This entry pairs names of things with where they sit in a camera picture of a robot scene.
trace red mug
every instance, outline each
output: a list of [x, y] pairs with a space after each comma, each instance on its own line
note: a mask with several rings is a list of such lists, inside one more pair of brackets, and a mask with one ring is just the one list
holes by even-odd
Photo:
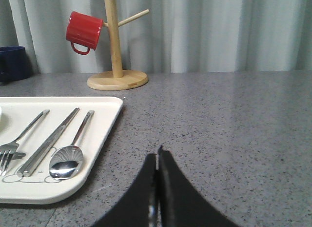
[[[76, 53], [87, 55], [90, 49], [96, 49], [102, 26], [102, 19], [73, 11], [67, 26], [66, 40], [71, 42], [72, 49]], [[77, 50], [74, 46], [75, 43], [86, 46], [88, 50]]]

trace wooden mug tree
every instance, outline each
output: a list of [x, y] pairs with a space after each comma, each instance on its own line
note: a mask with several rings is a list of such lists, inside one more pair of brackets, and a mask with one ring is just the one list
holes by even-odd
[[105, 0], [105, 10], [107, 23], [104, 22], [103, 26], [108, 27], [111, 43], [112, 71], [92, 75], [88, 79], [88, 86], [98, 90], [124, 90], [144, 85], [148, 82], [148, 77], [144, 72], [122, 69], [118, 27], [146, 15], [149, 13], [149, 10], [142, 11], [120, 22], [117, 19], [116, 0]]

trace white tray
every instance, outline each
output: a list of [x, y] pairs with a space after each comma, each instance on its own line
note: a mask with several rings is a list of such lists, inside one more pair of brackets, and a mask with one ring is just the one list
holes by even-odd
[[[18, 141], [17, 152], [27, 155], [13, 160], [7, 174], [0, 176], [0, 203], [51, 204], [74, 194], [84, 184], [122, 108], [122, 100], [114, 97], [8, 97], [0, 98], [0, 106], [0, 144], [14, 140], [42, 110], [50, 109], [46, 117]], [[17, 170], [75, 107], [80, 111], [33, 175], [18, 177]], [[94, 115], [76, 143], [84, 155], [82, 169], [69, 180], [56, 181], [48, 171], [51, 156], [57, 148], [72, 142], [89, 110], [94, 110]]]

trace wooden base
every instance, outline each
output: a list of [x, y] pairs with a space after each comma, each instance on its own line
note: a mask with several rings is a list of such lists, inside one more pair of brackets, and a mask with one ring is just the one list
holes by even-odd
[[114, 78], [113, 71], [94, 74], [88, 79], [88, 86], [97, 90], [125, 90], [142, 86], [148, 82], [144, 72], [123, 70], [123, 77]]

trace gray countertop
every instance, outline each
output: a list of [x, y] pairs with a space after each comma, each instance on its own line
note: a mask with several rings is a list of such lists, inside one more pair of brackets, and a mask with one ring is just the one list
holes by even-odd
[[90, 89], [89, 76], [41, 74], [0, 87], [0, 97], [124, 101], [85, 185], [52, 205], [0, 204], [1, 227], [91, 226], [160, 145], [238, 225], [312, 225], [312, 72], [149, 74], [124, 91]]

